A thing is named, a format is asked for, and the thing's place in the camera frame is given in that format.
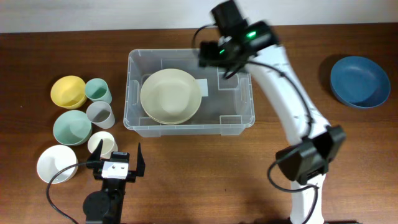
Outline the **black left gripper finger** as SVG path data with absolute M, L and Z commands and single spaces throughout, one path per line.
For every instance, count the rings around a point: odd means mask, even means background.
M 144 157 L 141 151 L 141 144 L 138 144 L 137 148 L 137 161 L 136 161 L 136 169 L 132 171 L 134 177 L 143 177 L 146 169 L 146 163 L 144 161 Z
M 103 140 L 101 139 L 95 148 L 95 150 L 91 153 L 89 158 L 86 161 L 86 167 L 88 169 L 100 169 L 102 168 L 104 162 L 101 160 L 101 151 L 103 147 Z

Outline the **white plastic bowl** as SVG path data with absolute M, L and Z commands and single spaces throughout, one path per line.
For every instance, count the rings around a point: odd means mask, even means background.
M 70 147 L 51 146 L 40 155 L 37 161 L 37 174 L 41 180 L 49 183 L 57 172 L 77 163 L 76 154 Z

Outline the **cream plate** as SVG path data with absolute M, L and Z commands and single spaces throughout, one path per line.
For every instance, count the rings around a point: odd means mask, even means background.
M 140 101 L 143 110 L 148 107 L 185 108 L 201 105 L 201 91 L 196 79 L 189 73 L 167 68 L 150 75 L 144 82 Z
M 144 111 L 154 121 L 161 124 L 181 124 L 192 118 L 199 106 L 185 108 L 162 108 L 159 106 L 145 108 Z

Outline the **blue plate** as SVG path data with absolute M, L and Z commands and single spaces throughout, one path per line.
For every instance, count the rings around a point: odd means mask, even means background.
M 337 61 L 331 69 L 330 88 L 337 100 L 357 109 L 384 104 L 391 93 L 391 81 L 376 62 L 359 56 Z

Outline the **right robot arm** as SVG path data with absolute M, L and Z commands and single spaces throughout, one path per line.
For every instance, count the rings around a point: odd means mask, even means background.
M 263 21 L 215 24 L 220 39 L 202 42 L 198 59 L 202 67 L 226 70 L 225 79 L 245 69 L 255 79 L 277 113 L 289 147 L 278 151 L 267 170 L 276 189 L 290 193 L 291 223 L 324 223 L 322 188 L 346 139 L 341 126 L 331 126 L 311 101 L 296 76 L 285 47 Z

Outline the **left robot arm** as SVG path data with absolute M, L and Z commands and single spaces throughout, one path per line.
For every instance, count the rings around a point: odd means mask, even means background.
M 136 169 L 131 170 L 127 152 L 112 152 L 109 159 L 102 159 L 103 144 L 101 140 L 86 161 L 86 167 L 93 171 L 95 180 L 102 181 L 101 190 L 89 194 L 83 202 L 86 223 L 120 223 L 126 184 L 144 176 L 146 168 L 140 146 L 137 148 Z

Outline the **white label in container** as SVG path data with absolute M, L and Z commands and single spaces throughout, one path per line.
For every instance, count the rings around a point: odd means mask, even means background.
M 208 80 L 207 79 L 196 79 L 198 86 L 200 87 L 201 96 L 208 96 Z

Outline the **clear plastic storage container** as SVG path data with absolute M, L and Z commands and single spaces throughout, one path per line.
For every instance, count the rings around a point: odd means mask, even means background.
M 141 87 L 153 73 L 176 68 L 196 79 L 208 80 L 208 96 L 202 97 L 197 113 L 178 125 L 160 124 L 150 118 L 140 102 Z M 140 136 L 166 135 L 239 135 L 255 122 L 250 74 L 241 71 L 223 79 L 215 67 L 200 68 L 192 49 L 135 49 L 129 53 L 127 68 L 124 126 Z

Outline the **cream plastic cup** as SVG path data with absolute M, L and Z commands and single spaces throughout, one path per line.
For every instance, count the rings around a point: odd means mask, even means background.
M 88 150 L 90 153 L 93 153 L 101 140 L 103 140 L 101 158 L 109 159 L 112 152 L 118 151 L 116 140 L 109 132 L 100 131 L 93 134 L 88 140 Z

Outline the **mint green plastic bowl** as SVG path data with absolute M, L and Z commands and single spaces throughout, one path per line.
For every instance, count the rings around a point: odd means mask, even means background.
M 61 114 L 53 125 L 55 139 L 66 146 L 79 146 L 90 138 L 92 124 L 86 113 L 71 110 Z

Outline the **grey plastic cup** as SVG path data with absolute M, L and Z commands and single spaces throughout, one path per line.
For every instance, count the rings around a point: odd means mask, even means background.
M 105 101 L 93 102 L 86 110 L 88 119 L 102 129 L 112 128 L 116 122 L 110 104 Z

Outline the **mint green plastic cup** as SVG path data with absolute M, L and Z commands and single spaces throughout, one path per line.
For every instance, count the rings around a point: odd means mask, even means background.
M 108 104 L 112 102 L 108 84 L 101 78 L 94 78 L 86 83 L 85 96 L 93 102 L 104 101 Z

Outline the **yellow plastic bowl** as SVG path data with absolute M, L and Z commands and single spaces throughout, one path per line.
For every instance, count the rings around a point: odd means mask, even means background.
M 86 83 L 78 76 L 65 76 L 57 80 L 50 91 L 54 104 L 68 110 L 81 107 L 87 100 L 85 95 Z

